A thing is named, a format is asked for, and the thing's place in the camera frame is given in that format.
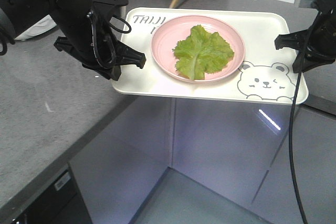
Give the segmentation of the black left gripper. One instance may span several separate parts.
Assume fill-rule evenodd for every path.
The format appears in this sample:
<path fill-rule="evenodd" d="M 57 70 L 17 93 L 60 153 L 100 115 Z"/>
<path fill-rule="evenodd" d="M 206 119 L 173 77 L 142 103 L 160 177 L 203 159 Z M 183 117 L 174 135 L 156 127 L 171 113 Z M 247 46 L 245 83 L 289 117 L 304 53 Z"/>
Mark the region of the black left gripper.
<path fill-rule="evenodd" d="M 102 77 L 118 81 L 121 67 L 135 65 L 143 69 L 145 54 L 117 40 L 113 26 L 94 9 L 93 1 L 59 4 L 54 21 L 64 33 L 54 46 Z"/>

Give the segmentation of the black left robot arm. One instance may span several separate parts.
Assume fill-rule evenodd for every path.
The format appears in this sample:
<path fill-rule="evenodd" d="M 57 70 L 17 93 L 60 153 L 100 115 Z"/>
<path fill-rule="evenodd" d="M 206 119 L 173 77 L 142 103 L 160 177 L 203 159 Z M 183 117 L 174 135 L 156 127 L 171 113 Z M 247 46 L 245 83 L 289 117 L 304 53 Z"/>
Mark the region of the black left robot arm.
<path fill-rule="evenodd" d="M 1 0 L 1 54 L 8 44 L 50 16 L 63 32 L 55 48 L 106 79 L 118 80 L 121 67 L 143 68 L 146 57 L 117 40 L 112 18 L 121 19 L 128 0 Z"/>

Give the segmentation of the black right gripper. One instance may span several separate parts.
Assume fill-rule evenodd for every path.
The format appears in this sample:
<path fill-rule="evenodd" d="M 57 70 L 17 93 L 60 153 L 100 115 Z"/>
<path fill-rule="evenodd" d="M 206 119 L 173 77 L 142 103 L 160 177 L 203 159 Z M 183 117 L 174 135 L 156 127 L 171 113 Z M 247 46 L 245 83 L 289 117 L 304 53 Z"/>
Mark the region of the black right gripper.
<path fill-rule="evenodd" d="M 335 4 L 315 8 L 318 15 L 309 30 L 278 35 L 274 41 L 275 49 L 307 49 L 306 54 L 298 53 L 292 64 L 294 73 L 307 72 L 313 68 L 335 62 Z"/>

